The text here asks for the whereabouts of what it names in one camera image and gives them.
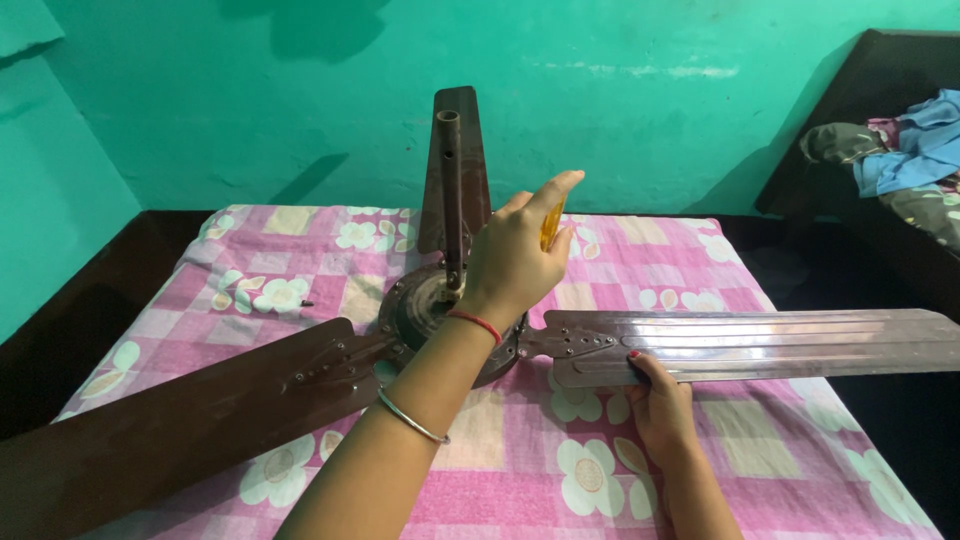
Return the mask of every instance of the ceiling fan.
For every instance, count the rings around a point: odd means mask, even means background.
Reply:
[[[376,328],[336,318],[0,443],[0,537],[69,538],[160,501],[369,405],[378,361],[405,366],[456,298],[491,215],[476,92],[434,96],[418,250],[443,259],[400,278]],[[960,370],[960,327],[920,309],[780,313],[547,311],[523,316],[474,387],[522,358],[554,358],[565,386],[631,384],[639,349],[677,380]],[[102,474],[106,469],[110,474]]]

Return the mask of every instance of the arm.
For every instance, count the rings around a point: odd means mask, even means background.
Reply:
[[[540,224],[583,176],[562,173],[536,194],[514,195],[491,217],[474,239],[457,309],[504,331],[550,292],[564,276],[571,231],[560,231],[544,253]],[[482,327],[447,319],[385,392],[399,410],[443,437],[493,345]],[[437,448],[378,400],[307,486],[276,538],[397,538]]]
[[[650,377],[649,386],[632,388],[629,397],[640,438],[663,470],[663,497],[670,506],[677,538],[742,540],[697,440],[690,385],[677,384],[650,355],[631,351],[630,357]]]

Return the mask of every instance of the red thread bracelet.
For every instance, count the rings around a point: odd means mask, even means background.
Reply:
[[[461,310],[459,310],[459,309],[451,309],[450,311],[448,311],[448,312],[446,313],[446,316],[447,316],[447,317],[458,317],[458,318],[461,318],[461,319],[467,319],[467,320],[470,321],[471,323],[480,325],[480,326],[482,326],[484,329],[486,329],[488,332],[490,332],[491,334],[493,334],[493,339],[496,340],[496,345],[499,345],[501,342],[503,342],[503,338],[500,337],[500,332],[496,331],[496,328],[494,328],[492,324],[490,324],[490,323],[488,323],[487,321],[481,319],[480,317],[477,317],[476,315],[470,315],[470,314],[467,313],[466,311],[461,311]]]

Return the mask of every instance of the fan blade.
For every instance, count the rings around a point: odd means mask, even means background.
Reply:
[[[528,356],[554,357],[563,386],[620,386],[645,376],[631,350],[678,381],[960,371],[960,327],[923,309],[660,313],[547,311]]]
[[[437,113],[454,110],[460,114],[461,192],[460,207],[466,233],[477,234],[490,219],[490,189],[487,186],[487,163],[480,135],[480,112],[473,86],[444,88],[433,96],[433,129],[430,132],[430,154],[427,157],[426,183],[423,187],[423,214],[417,251],[432,253],[444,247],[444,197],[441,183],[441,142]]]
[[[333,319],[3,441],[0,538],[73,537],[351,414],[394,341]]]

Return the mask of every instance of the pink checkered bedsheet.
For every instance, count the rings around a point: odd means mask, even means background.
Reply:
[[[67,405],[89,410],[335,316],[358,332],[407,271],[409,209],[232,206]],[[773,310],[713,220],[565,216],[548,309]],[[309,299],[313,307],[300,307]],[[747,538],[940,538],[823,379],[701,383],[697,430]],[[357,414],[91,538],[271,538]],[[617,388],[560,388],[546,357],[473,391],[404,538],[671,538],[662,474]]]

